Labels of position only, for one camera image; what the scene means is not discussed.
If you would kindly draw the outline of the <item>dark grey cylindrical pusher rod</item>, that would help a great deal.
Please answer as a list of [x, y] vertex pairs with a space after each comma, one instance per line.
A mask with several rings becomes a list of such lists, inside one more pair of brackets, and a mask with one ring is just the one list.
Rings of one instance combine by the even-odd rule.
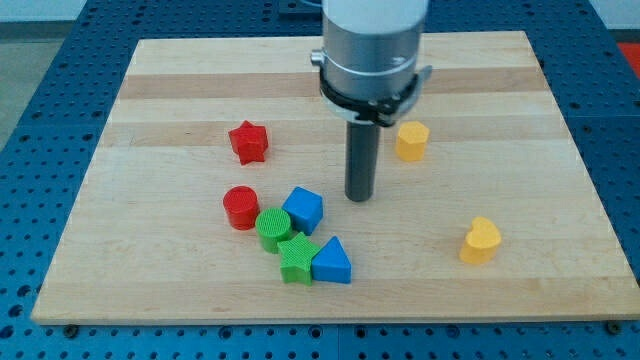
[[380, 128], [377, 125], [346, 125], [345, 195], [365, 202], [374, 193]]

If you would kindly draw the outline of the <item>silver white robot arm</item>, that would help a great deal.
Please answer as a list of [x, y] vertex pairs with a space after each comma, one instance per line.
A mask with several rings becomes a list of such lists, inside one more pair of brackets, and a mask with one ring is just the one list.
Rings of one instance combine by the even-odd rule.
[[346, 120], [345, 195], [374, 193], [380, 131], [416, 104], [432, 68], [416, 68], [427, 0], [322, 0], [320, 93]]

